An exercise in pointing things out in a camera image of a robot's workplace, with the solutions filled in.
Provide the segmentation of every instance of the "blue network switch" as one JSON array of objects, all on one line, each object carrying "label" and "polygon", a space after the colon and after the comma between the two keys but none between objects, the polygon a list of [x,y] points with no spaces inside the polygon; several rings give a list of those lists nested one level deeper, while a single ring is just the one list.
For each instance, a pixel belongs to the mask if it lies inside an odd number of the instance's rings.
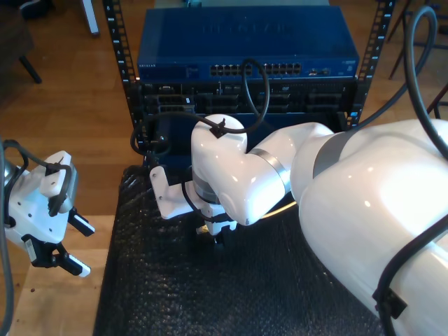
[{"label": "blue network switch", "polygon": [[142,83],[261,79],[240,69],[259,61],[271,79],[353,78],[359,56],[336,6],[150,9],[141,37]]}]

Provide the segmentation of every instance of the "wooden table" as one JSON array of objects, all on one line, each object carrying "label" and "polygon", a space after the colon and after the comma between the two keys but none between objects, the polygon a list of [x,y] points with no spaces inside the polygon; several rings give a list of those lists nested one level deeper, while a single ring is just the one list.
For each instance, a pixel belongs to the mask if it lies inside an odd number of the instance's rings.
[{"label": "wooden table", "polygon": [[60,267],[30,266],[10,336],[92,335],[114,217],[86,218],[96,232],[84,237],[69,225],[63,243],[69,253],[91,267],[91,273],[80,278]]}]

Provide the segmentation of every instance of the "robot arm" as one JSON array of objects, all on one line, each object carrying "label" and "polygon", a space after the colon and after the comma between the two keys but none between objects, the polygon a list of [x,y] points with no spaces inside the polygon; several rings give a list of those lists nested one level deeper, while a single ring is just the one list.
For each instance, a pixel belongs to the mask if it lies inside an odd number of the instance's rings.
[{"label": "robot arm", "polygon": [[[210,118],[242,127],[229,116]],[[448,142],[448,122],[433,122]],[[233,220],[206,222],[209,232],[216,235],[224,225],[234,229],[236,222],[254,224],[292,191],[312,250],[377,314],[373,295],[388,262],[448,213],[448,163],[419,121],[339,134],[310,123],[279,129],[248,153],[246,144],[245,134],[217,138],[200,122],[193,130],[188,196],[203,214],[225,212]],[[151,172],[162,216],[190,211],[179,185],[158,187],[162,171],[156,167]],[[171,203],[171,215],[162,203]],[[400,335],[448,330],[447,266],[445,235],[397,273],[391,295]]]},{"label": "robot arm", "polygon": [[[95,232],[74,207],[78,172],[70,154],[64,151],[51,155],[45,161],[70,166],[70,179],[66,178],[68,173],[63,169],[49,171],[39,165],[32,171],[25,170],[10,191],[6,238],[26,250],[35,267],[60,266],[73,275],[85,277],[90,273],[90,268],[69,254],[62,245],[67,222],[86,237]],[[5,186],[18,170],[6,161]],[[65,183],[69,184],[67,192],[58,203],[57,198]]]}]

